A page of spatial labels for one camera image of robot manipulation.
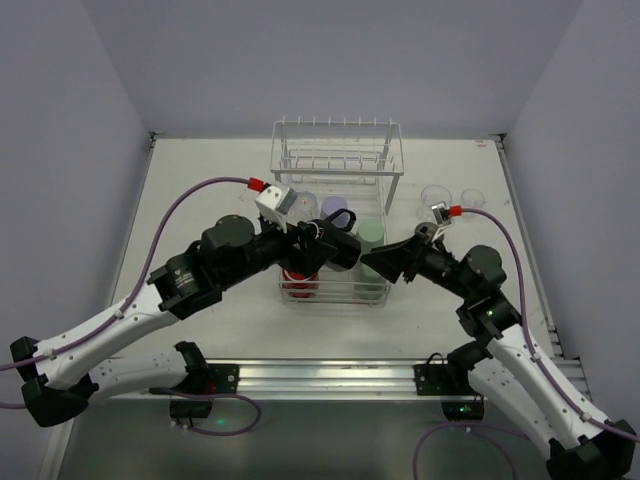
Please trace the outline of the red ceramic mug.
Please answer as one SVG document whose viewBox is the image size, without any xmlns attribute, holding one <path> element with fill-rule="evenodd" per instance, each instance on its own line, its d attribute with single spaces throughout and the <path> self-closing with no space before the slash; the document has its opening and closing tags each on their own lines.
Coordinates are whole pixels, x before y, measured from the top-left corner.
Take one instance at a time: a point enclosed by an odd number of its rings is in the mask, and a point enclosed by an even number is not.
<svg viewBox="0 0 640 480">
<path fill-rule="evenodd" d="M 305 276 L 300 273 L 281 270 L 281 289 L 289 297 L 294 299 L 314 298 L 318 289 L 319 273 Z"/>
</svg>

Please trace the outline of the clear faceted glass cup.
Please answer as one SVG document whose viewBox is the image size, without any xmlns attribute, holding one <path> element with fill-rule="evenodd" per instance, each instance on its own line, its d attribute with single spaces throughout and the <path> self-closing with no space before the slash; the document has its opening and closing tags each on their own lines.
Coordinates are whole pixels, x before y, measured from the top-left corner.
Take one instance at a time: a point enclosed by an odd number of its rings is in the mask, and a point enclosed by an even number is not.
<svg viewBox="0 0 640 480">
<path fill-rule="evenodd" d="M 292 213 L 296 222 L 315 219 L 319 214 L 317 197 L 309 191 L 299 192 Z"/>
</svg>

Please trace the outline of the black ceramic mug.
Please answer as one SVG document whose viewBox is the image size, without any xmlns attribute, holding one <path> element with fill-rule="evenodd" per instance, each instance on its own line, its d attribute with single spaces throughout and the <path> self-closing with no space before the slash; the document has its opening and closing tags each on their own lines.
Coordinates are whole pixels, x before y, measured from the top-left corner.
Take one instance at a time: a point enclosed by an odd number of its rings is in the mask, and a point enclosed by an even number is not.
<svg viewBox="0 0 640 480">
<path fill-rule="evenodd" d="M 342 215 L 346 215 L 348 221 L 344 227 L 338 227 L 334 221 Z M 356 266 L 362 251 L 360 241 L 351 232 L 356 219 L 353 211 L 341 208 L 326 218 L 309 222 L 315 228 L 312 251 L 318 254 L 322 266 L 337 272 Z"/>
</svg>

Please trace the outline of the clear ribbed glass cup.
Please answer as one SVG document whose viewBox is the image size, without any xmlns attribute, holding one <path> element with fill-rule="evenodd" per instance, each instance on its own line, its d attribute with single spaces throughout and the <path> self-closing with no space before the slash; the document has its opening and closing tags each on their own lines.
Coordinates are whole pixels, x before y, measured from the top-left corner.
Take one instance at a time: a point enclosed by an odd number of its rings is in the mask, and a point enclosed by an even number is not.
<svg viewBox="0 0 640 480">
<path fill-rule="evenodd" d="M 442 185 L 430 184 L 425 186 L 420 194 L 420 207 L 418 219 L 421 221 L 433 222 L 432 207 L 439 203 L 449 205 L 452 200 L 450 191 Z"/>
</svg>

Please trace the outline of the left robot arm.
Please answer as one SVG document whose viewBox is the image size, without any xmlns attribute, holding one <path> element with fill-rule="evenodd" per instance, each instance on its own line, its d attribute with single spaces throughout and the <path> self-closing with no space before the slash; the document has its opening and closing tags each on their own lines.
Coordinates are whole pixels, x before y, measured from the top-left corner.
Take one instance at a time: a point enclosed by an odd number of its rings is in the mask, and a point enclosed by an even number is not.
<svg viewBox="0 0 640 480">
<path fill-rule="evenodd" d="M 57 337 L 14 341 L 24 404 L 36 424 L 64 423 L 97 399 L 135 390 L 210 392 L 210 368 L 193 342 L 142 357 L 115 355 L 220 302 L 225 291 L 275 264 L 311 275 L 335 260 L 339 241 L 350 237 L 325 220 L 261 227 L 257 232 L 249 219 L 225 216 L 120 303 Z"/>
</svg>

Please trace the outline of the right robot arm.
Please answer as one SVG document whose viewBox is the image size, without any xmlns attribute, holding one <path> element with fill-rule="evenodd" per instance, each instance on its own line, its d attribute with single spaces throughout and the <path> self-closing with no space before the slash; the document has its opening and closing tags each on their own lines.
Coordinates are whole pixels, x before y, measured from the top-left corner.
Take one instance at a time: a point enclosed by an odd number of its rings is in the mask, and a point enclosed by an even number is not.
<svg viewBox="0 0 640 480">
<path fill-rule="evenodd" d="M 391 282 L 421 276 L 461 298 L 456 314 L 472 340 L 447 363 L 532 441 L 551 478 L 620 479 L 630 471 L 635 431 L 594 406 L 537 345 L 501 290 L 506 274 L 495 249 L 477 245 L 456 259 L 422 227 L 361 261 Z"/>
</svg>

